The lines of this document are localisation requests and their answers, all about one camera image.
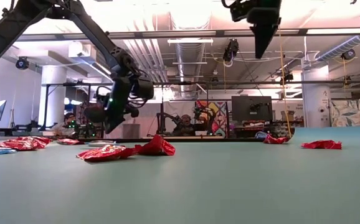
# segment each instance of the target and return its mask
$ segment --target colorful artwork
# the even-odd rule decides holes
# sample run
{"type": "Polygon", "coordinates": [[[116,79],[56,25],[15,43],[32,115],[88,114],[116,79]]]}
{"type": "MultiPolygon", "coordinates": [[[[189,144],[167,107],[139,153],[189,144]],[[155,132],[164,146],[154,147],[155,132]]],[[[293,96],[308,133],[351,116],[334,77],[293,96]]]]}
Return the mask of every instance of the colorful artwork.
{"type": "Polygon", "coordinates": [[[360,100],[331,102],[332,127],[360,126],[360,100]]]}
{"type": "Polygon", "coordinates": [[[210,101],[209,105],[207,105],[206,101],[198,100],[196,101],[197,106],[208,107],[215,111],[216,118],[212,125],[213,134],[221,134],[226,137],[227,133],[227,102],[225,101],[210,101]]]}

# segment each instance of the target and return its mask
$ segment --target white ceiling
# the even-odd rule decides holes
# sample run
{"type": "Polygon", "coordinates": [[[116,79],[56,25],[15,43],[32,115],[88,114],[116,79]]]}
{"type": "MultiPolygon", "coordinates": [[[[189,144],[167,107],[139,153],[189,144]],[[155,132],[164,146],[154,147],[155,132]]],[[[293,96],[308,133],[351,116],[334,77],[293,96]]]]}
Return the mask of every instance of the white ceiling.
{"type": "MultiPolygon", "coordinates": [[[[176,9],[184,12],[184,20],[196,19],[197,12],[201,9],[211,10],[210,29],[248,29],[249,25],[245,21],[234,23],[231,21],[230,12],[224,8],[220,1],[210,0],[116,0],[114,2],[95,2],[94,0],[83,0],[87,12],[92,16],[94,21],[102,27],[103,30],[110,32],[133,31],[137,26],[135,21],[150,22],[156,30],[170,30],[170,11],[176,9]]],[[[0,15],[3,7],[9,7],[10,0],[0,0],[0,15]]],[[[348,0],[283,0],[281,9],[282,23],[281,28],[312,28],[312,27],[360,27],[360,0],[356,4],[350,5],[348,0]]],[[[43,34],[43,33],[72,33],[80,32],[80,30],[70,21],[52,21],[44,19],[39,23],[27,29],[26,34],[43,34]]],[[[323,52],[337,44],[342,43],[348,37],[308,37],[306,39],[307,51],[323,52]]],[[[221,58],[224,47],[228,44],[228,39],[215,38],[213,44],[206,44],[206,61],[207,65],[203,65],[201,73],[206,79],[212,76],[212,72],[216,68],[219,75],[223,74],[223,66],[211,59],[211,53],[215,57],[221,58]]],[[[253,38],[238,38],[241,52],[244,53],[243,58],[253,58],[254,40],[253,38]]],[[[122,40],[114,40],[114,43],[122,48],[127,49],[127,45],[122,40]]],[[[264,57],[279,57],[276,51],[280,50],[280,43],[287,57],[296,57],[298,52],[304,51],[303,37],[275,37],[269,45],[264,57]]],[[[16,42],[14,45],[20,49],[20,52],[26,50],[49,50],[53,51],[69,62],[74,63],[68,58],[68,46],[70,42],[16,42]]],[[[164,64],[167,67],[176,67],[172,62],[176,61],[174,45],[169,45],[167,39],[158,39],[159,49],[164,58],[164,64]]],[[[346,64],[346,72],[342,64],[335,60],[329,61],[331,70],[330,77],[332,79],[347,75],[360,74],[360,45],[355,48],[357,58],[346,64]]],[[[49,61],[45,58],[30,58],[33,62],[39,64],[58,63],[57,61],[49,61]]],[[[270,77],[278,69],[280,60],[271,60],[269,62],[249,62],[246,63],[252,76],[257,80],[264,80],[270,77]]],[[[90,73],[92,77],[99,74],[87,65],[79,65],[79,67],[90,73]]],[[[70,77],[79,78],[75,72],[69,73],[70,77]]],[[[226,68],[226,80],[239,81],[249,80],[245,63],[234,62],[230,68],[226,68]]]]}

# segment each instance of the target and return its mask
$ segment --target floral wallpaper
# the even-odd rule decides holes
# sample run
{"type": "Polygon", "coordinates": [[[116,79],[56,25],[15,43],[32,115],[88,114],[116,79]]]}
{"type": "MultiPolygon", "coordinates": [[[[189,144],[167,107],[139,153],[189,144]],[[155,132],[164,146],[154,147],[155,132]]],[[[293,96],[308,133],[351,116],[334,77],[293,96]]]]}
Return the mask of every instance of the floral wallpaper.
{"type": "Polygon", "coordinates": [[[331,102],[332,127],[360,126],[360,100],[331,102]]]}

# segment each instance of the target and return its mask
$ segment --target ceiling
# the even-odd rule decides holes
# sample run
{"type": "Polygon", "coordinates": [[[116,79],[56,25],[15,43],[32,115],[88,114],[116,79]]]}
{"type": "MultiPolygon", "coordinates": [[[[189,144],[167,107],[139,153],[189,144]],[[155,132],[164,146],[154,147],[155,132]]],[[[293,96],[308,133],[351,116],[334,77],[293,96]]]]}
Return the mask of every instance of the ceiling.
{"type": "MultiPolygon", "coordinates": [[[[250,24],[246,21],[234,23],[231,21],[230,12],[224,8],[220,1],[213,0],[145,0],[130,1],[116,0],[113,2],[96,2],[94,0],[83,0],[86,11],[93,20],[103,29],[109,32],[128,32],[128,31],[161,31],[172,30],[172,16],[176,15],[178,21],[184,26],[197,27],[198,22],[203,21],[206,14],[209,15],[209,25],[207,29],[248,29],[250,24]]],[[[10,0],[0,1],[0,11],[3,7],[8,7],[10,0]]],[[[348,0],[283,0],[280,15],[282,17],[281,28],[324,28],[324,27],[360,27],[360,0],[356,4],[350,5],[348,0]]],[[[25,34],[57,34],[57,33],[79,33],[80,30],[70,21],[52,21],[44,19],[27,29],[25,34]]],[[[309,56],[313,58],[318,52],[322,53],[341,44],[350,37],[346,36],[325,36],[325,37],[274,37],[263,56],[263,60],[254,59],[254,39],[252,37],[237,38],[240,53],[237,54],[239,60],[234,61],[231,67],[226,67],[218,63],[222,58],[224,48],[229,43],[228,38],[213,38],[212,44],[203,44],[202,62],[198,69],[199,80],[210,80],[217,76],[219,80],[229,81],[263,81],[276,79],[276,70],[281,67],[280,46],[282,45],[285,54],[285,63],[295,58],[304,56],[305,48],[309,56]]],[[[152,72],[166,76],[169,81],[179,81],[180,77],[178,66],[173,62],[178,62],[175,45],[169,44],[167,39],[158,40],[113,40],[113,42],[133,53],[134,57],[143,60],[145,67],[150,66],[152,72]],[[132,47],[138,47],[138,53],[132,52],[132,47]],[[156,64],[153,60],[157,52],[163,61],[163,65],[156,64]]],[[[60,63],[77,63],[76,60],[68,57],[69,45],[72,41],[50,41],[50,42],[16,42],[15,53],[8,53],[11,57],[31,55],[29,60],[39,65],[50,65],[60,63]],[[38,55],[36,52],[53,52],[59,55],[50,57],[38,55]]],[[[356,58],[347,62],[345,66],[339,57],[331,59],[329,63],[329,77],[336,80],[345,75],[351,75],[353,80],[360,80],[360,45],[354,48],[356,58]]],[[[300,63],[295,63],[292,70],[301,70],[300,63]]],[[[100,72],[91,66],[80,63],[73,65],[69,69],[68,77],[72,79],[94,80],[103,82],[100,72]]],[[[225,88],[253,88],[254,86],[235,86],[226,85],[225,88]]],[[[360,85],[354,86],[356,91],[360,91],[360,85]]]]}

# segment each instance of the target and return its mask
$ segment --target ventilation pipe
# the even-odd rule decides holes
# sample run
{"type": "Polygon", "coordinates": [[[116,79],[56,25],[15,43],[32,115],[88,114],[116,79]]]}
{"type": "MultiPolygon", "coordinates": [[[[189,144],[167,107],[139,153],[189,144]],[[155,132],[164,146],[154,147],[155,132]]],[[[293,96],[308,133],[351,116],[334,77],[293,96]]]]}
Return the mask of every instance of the ventilation pipe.
{"type": "MultiPolygon", "coordinates": [[[[171,21],[174,30],[206,30],[209,28],[209,22],[211,20],[212,4],[209,1],[198,1],[197,3],[174,5],[171,10],[171,21]]],[[[183,43],[175,44],[176,57],[179,63],[193,63],[202,62],[205,45],[183,43]]],[[[195,76],[199,75],[201,71],[201,65],[178,65],[179,75],[181,81],[184,82],[196,82],[195,76]]],[[[181,96],[183,98],[194,98],[196,96],[195,85],[183,85],[181,86],[181,96]]]]}
{"type": "Polygon", "coordinates": [[[336,56],[341,55],[344,52],[347,52],[348,50],[351,50],[351,49],[357,47],[358,45],[360,45],[360,35],[355,35],[354,37],[351,37],[347,41],[332,48],[331,50],[329,50],[325,53],[322,53],[322,54],[319,53],[315,57],[315,60],[317,62],[325,62],[331,58],[335,58],[336,56]]]}

